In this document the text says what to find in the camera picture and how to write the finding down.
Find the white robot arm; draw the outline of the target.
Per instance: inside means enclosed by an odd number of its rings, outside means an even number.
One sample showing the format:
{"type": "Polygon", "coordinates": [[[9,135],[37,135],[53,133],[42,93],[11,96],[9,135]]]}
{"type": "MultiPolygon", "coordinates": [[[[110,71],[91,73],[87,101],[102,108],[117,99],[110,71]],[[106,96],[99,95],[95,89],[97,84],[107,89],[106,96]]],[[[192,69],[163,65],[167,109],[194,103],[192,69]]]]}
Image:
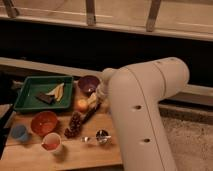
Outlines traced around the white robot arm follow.
{"type": "Polygon", "coordinates": [[[158,103],[182,91],[189,69],[169,57],[102,71],[97,95],[109,100],[125,171],[178,171],[158,103]]]}

